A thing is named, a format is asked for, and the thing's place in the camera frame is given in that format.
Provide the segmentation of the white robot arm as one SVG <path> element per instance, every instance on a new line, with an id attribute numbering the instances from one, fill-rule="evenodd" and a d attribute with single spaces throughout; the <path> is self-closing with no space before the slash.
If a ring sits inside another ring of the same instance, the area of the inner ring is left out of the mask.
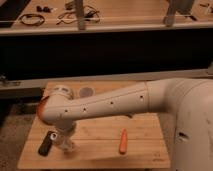
<path id="1" fill-rule="evenodd" d="M 59 85 L 39 117 L 65 132 L 73 130 L 78 120 L 148 112 L 176 117 L 172 171 L 213 171 L 213 79 L 139 82 L 79 99 Z"/>

